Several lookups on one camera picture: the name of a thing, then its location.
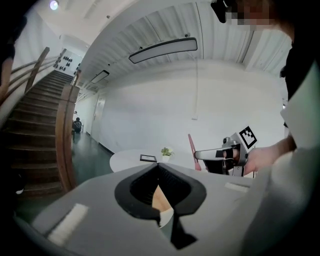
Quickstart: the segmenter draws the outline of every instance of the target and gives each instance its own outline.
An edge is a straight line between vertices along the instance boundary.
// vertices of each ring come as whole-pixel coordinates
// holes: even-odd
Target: white wall
[[[36,61],[46,47],[50,48],[50,52],[46,56],[47,58],[58,56],[62,50],[59,37],[56,36],[56,34],[46,25],[46,23],[42,20],[42,18],[33,8],[30,9],[26,17],[28,19],[27,25],[25,26],[20,38],[15,44],[15,57],[12,67],[13,69],[18,68],[21,65]],[[10,79],[12,80],[14,77],[33,68],[33,66],[34,65],[28,66],[22,69],[21,71],[16,72],[14,75],[11,76]],[[53,70],[54,68],[50,67],[40,72],[36,76],[34,84],[46,75],[48,75]],[[17,83],[19,83],[19,81],[11,85],[9,90],[12,87],[14,87]],[[24,95],[26,84],[27,82],[21,85],[0,106],[0,128],[6,122],[8,115],[10,114],[15,104]]]
[[[77,117],[83,125],[83,132],[91,134],[92,121],[95,114],[98,94],[78,101],[75,104],[74,111],[77,111]]]
[[[198,104],[194,61],[174,62],[111,82],[99,142],[113,152],[171,146],[190,153],[219,148],[224,137],[250,125],[258,147],[284,138],[276,80],[241,65],[201,60]]]

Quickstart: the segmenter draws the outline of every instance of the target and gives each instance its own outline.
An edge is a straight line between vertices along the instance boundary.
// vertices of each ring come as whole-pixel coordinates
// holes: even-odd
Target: stair railing
[[[17,77],[13,78],[7,84],[2,84],[1,85],[1,87],[3,87],[3,89],[4,89],[4,91],[7,91],[7,92],[6,92],[5,95],[0,95],[0,106],[15,90],[17,90],[25,82],[26,82],[26,86],[25,86],[24,93],[26,93],[32,87],[37,74],[39,74],[40,72],[52,67],[56,63],[58,63],[59,60],[61,59],[61,57],[63,56],[63,54],[65,53],[66,49],[64,49],[61,52],[61,54],[58,55],[58,56],[53,56],[53,57],[46,58],[46,56],[49,53],[49,51],[50,51],[50,48],[46,47],[43,50],[43,52],[41,53],[41,55],[38,58],[38,60],[35,60],[35,61],[30,62],[30,63],[21,65],[21,66],[19,66],[19,67],[17,67],[17,68],[12,70],[11,75],[13,75],[14,73],[16,73],[16,72],[18,72],[18,71],[20,71],[20,70],[22,70],[24,68],[27,68],[27,67],[35,64],[33,68],[30,68],[27,71],[23,72],[22,74],[18,75]],[[13,85],[14,83],[16,83],[16,82],[18,82],[18,83],[14,87],[12,87],[12,88],[10,88],[8,90],[8,88],[11,85]]]
[[[76,101],[79,95],[79,81],[81,71],[78,70],[70,85],[65,85],[60,97],[55,120],[55,149],[59,168],[60,180],[65,192],[77,186],[74,167],[72,163],[72,129]]]
[[[17,90],[25,82],[26,87],[24,93],[28,92],[32,88],[37,74],[59,63],[59,60],[64,55],[66,49],[64,49],[59,56],[46,58],[49,51],[49,47],[46,47],[41,53],[38,60],[32,61],[28,64],[24,64],[12,70],[11,75],[34,64],[33,68],[30,68],[17,77],[13,78],[8,84],[1,85],[9,88],[9,86],[19,81],[19,83],[17,83],[14,87],[10,88],[10,90],[5,94],[5,96],[2,97],[2,99],[0,95],[0,106],[15,90]],[[79,87],[76,87],[75,85],[78,82],[80,73],[80,71],[77,72],[70,85],[64,86],[60,97],[55,121],[56,161],[59,169],[60,182],[64,192],[68,192],[76,187],[76,178],[72,163],[71,137],[73,128],[73,114],[80,90]]]

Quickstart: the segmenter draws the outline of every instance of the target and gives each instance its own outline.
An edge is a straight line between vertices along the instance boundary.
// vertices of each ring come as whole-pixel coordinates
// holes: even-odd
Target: sticker
[[[248,151],[258,142],[256,136],[249,126],[240,131],[239,135]]]

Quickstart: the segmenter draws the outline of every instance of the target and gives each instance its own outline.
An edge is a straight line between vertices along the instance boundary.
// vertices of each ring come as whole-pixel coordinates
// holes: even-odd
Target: ceiling spotlight
[[[50,8],[51,8],[52,10],[58,9],[58,6],[59,6],[59,2],[58,2],[58,1],[51,1],[51,2],[50,2]]]

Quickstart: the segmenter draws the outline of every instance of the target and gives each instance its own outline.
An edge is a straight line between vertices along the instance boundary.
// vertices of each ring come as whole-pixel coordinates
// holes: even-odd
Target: dark hallway floor
[[[101,175],[111,174],[111,154],[102,148],[86,133],[77,133],[72,144],[72,163],[77,184]],[[15,212],[28,223],[60,195],[46,196],[39,199],[21,199],[17,202]]]
[[[76,133],[72,147],[72,163],[77,184],[101,175],[111,174],[112,155],[87,133]]]

